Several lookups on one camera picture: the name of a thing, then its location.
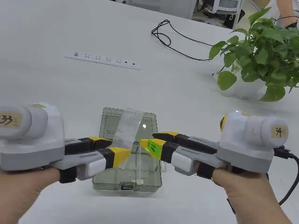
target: hand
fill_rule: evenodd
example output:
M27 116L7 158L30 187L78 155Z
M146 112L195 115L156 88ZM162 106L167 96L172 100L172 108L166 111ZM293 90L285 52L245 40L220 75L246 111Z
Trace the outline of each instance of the hand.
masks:
M239 224L291 224L265 175L217 169L213 180L225 189Z
M59 179L59 171L55 168L22 174L1 173L0 223L17 224L41 191Z

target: wire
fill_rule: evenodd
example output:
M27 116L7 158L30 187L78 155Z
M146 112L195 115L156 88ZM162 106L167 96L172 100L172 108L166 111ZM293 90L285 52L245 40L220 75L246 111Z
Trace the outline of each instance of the wire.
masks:
M275 24L278 20L285 19L285 18L292 18L292 17L299 18L299 16L295 16L295 15L285 16L285 17L281 17L281 18L278 18L277 20L275 20L274 24Z
M154 29L151 31L151 34L153 34L153 35L154 35L154 36L155 36L155 37L156 37L156 38L157 38L157 39L158 39L164 46L170 48L171 50L173 50L173 51L175 51L175 52L177 52L177 53L179 53L179 54L181 54L181 55L183 55L183 56L185 56L185 57L187 57L187 58L193 59L193 60L197 60L197 61L210 61L210 60L211 60L211 59L199 59L199 58L191 57L191 56L188 56L188 55L185 54L185 53L182 53L182 52L180 52L180 51L178 51L178 50L172 48L172 47L170 46L170 45L171 45L171 39L170 39L170 37L169 37L168 35L164 34L164 33L160 33L160 32L159 32L159 28L161 28L162 26L165 26L165 25L169 25L169 26L170 26L170 27L171 27L177 34L179 34L179 35L181 35L181 36L187 38L188 40L191 40L191 41L194 41L194 42L197 42L197 43L201 43L201 44L204 44L204 45L207 45L207 46L210 46L210 47L212 46L211 44L208 44L208 43L205 43L205 42L202 42L202 41L198 41L198 40L194 40L194 39L192 39L192 38L190 38L190 37L187 37L187 36L181 34L180 32L178 32L178 31L171 25L171 23L170 23L169 20L164 20L164 21L160 22L160 23L158 24L158 26L157 26L156 28L154 28ZM166 37L166 38L168 39L169 43L168 43L168 44L165 43L165 42L160 38L160 35Z
M291 195L291 193L294 191L294 189L297 187L298 182L299 182L299 159L297 156L295 156L294 154L290 153L289 158L292 158L296 161L297 166L298 166L298 171L297 171L297 176L295 178L294 183L292 184L292 186L290 187L290 189L288 190L288 192L286 193L286 195L284 196L284 198L279 202L279 205L282 205Z

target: power outlet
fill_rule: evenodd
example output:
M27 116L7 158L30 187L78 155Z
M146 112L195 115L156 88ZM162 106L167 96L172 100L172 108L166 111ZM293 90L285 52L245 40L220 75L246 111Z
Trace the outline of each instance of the power outlet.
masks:
M77 59L81 61L95 62L101 64L114 65L123 68L141 70L141 66L130 60L114 59L100 54L93 54L80 51L71 51L65 55L66 58Z

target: white table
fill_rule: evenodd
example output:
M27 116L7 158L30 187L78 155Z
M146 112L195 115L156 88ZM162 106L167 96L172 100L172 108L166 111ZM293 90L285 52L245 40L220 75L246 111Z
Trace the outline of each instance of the white table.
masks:
M275 104L223 97L209 63L184 58L166 48L150 31L170 19L187 36L211 44L231 30L160 14L106 0L1 0L1 102L46 101L64 116L67 138L97 135L104 107L131 107L154 112L160 131L178 131L217 141L219 121L235 108L259 115L277 115L290 127L287 146L299 154L298 96ZM207 58L209 48L171 35L173 46ZM142 70L66 59L70 49L135 59ZM270 178L280 199L296 174L292 161L275 159ZM299 190L283 206L299 222ZM91 181L54 184L39 197L20 224L179 224L234 223L224 190L209 180L168 169L163 187L148 197L103 196Z

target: finger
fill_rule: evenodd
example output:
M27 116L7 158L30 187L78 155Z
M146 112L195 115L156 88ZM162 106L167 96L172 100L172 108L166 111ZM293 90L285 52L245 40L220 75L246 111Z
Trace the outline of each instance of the finger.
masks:
M34 186L38 189L44 189L60 179L59 170L55 168L29 172L24 175L26 175L25 178L28 178L28 180L32 181Z
M223 169L215 169L212 176L214 182L224 188L230 187L230 185L234 183L238 177L239 175Z

